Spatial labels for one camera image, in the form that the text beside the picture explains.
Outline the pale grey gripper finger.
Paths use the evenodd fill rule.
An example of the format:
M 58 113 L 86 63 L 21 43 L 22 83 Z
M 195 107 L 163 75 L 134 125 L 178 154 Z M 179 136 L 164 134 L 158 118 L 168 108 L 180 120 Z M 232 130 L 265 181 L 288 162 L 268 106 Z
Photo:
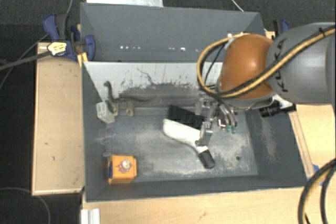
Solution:
M 195 141 L 197 146 L 207 146 L 210 142 L 212 137 L 213 130 L 212 130 L 212 123 L 211 122 L 203 122 L 199 139 Z

